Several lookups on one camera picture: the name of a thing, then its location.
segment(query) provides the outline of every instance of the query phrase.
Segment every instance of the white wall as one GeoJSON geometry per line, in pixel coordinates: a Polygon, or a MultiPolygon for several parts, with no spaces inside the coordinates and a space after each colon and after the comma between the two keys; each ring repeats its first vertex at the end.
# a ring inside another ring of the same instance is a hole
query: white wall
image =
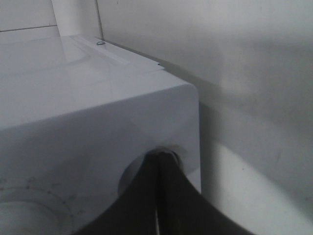
{"type": "Polygon", "coordinates": [[[95,0],[52,0],[61,36],[87,34],[102,38],[95,0]]]}
{"type": "Polygon", "coordinates": [[[58,35],[51,0],[0,0],[0,43],[58,35]]]}
{"type": "Polygon", "coordinates": [[[203,195],[257,234],[312,234],[313,1],[98,2],[106,40],[198,87],[203,195]]]}

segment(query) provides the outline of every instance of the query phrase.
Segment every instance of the white washing machine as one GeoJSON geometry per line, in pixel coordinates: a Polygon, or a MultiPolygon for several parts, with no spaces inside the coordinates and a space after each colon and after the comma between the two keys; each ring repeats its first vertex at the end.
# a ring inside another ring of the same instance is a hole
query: white washing machine
{"type": "Polygon", "coordinates": [[[2,235],[75,232],[117,199],[130,163],[159,146],[180,155],[200,190],[196,88],[103,43],[0,43],[2,235]]]}

